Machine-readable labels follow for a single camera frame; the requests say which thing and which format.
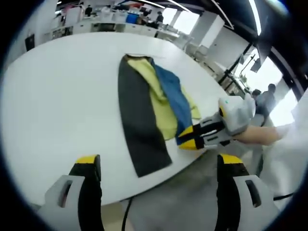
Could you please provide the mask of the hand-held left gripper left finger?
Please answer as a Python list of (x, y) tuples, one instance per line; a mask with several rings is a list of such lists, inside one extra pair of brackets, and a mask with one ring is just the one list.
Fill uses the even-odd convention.
[(53, 231), (103, 231), (101, 160), (79, 158), (45, 193), (39, 216)]

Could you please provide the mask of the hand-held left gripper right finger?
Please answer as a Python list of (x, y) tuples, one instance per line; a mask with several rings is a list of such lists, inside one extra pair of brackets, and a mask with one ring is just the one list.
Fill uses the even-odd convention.
[(217, 231), (264, 231), (277, 217), (273, 193), (240, 158), (218, 155), (217, 182)]

